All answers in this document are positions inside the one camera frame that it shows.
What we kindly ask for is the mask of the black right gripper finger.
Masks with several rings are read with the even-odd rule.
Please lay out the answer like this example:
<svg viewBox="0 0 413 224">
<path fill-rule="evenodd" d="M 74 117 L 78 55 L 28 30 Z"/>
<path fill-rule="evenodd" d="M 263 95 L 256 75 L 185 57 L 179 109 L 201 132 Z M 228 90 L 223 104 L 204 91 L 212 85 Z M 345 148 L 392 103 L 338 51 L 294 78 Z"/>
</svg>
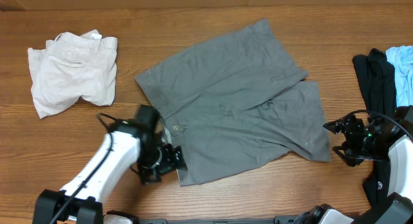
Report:
<svg viewBox="0 0 413 224">
<path fill-rule="evenodd" d="M 358 162 L 355 158 L 349 157 L 345 154 L 345 150 L 346 148 L 343 148 L 341 146 L 332 147 L 332 151 L 335 152 L 347 166 L 355 167 L 356 165 L 358 165 Z"/>
<path fill-rule="evenodd" d="M 337 119 L 335 121 L 329 121 L 323 124 L 323 128 L 327 129 L 328 131 L 338 134 L 338 133 L 345 133 L 347 121 L 345 119 Z"/>
</svg>

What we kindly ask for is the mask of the grey shorts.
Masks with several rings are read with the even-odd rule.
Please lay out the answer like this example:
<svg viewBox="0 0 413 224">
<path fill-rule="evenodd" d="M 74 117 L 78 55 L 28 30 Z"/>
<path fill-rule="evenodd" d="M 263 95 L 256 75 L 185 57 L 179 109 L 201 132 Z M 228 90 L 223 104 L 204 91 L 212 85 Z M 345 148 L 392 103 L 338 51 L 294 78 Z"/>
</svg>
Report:
<svg viewBox="0 0 413 224">
<path fill-rule="evenodd" d="M 330 161 L 319 87 L 266 19 L 197 43 L 136 76 L 181 147 L 182 186 L 262 167 L 289 152 Z"/>
</svg>

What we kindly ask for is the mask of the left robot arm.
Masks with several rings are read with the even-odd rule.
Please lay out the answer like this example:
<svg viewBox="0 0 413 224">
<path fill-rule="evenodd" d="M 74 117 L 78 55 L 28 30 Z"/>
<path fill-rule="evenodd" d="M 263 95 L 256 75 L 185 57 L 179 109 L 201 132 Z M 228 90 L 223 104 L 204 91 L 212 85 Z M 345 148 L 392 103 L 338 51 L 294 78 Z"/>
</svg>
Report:
<svg viewBox="0 0 413 224">
<path fill-rule="evenodd" d="M 83 170 L 60 190 L 44 190 L 34 210 L 33 224 L 139 223 L 137 216 L 120 211 L 103 212 L 103 205 L 123 174 L 137 166 L 142 184 L 157 183 L 169 172 L 185 168 L 181 147 L 165 143 L 156 133 L 159 112 L 141 105 L 134 118 L 114 118 L 98 151 Z"/>
</svg>

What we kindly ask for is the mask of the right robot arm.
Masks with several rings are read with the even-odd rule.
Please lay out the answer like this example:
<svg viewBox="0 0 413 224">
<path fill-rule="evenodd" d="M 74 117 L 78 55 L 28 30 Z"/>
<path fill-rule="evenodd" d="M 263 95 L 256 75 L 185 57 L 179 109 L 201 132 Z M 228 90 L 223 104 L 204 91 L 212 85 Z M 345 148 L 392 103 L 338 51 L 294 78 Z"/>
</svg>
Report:
<svg viewBox="0 0 413 224">
<path fill-rule="evenodd" d="M 412 223 L 412 107 L 398 107 L 392 117 L 370 111 L 367 125 L 351 112 L 323 126 L 344 134 L 345 141 L 332 150 L 348 166 L 374 162 L 363 184 L 371 208 L 351 218 L 330 205 L 316 205 L 295 223 Z"/>
</svg>

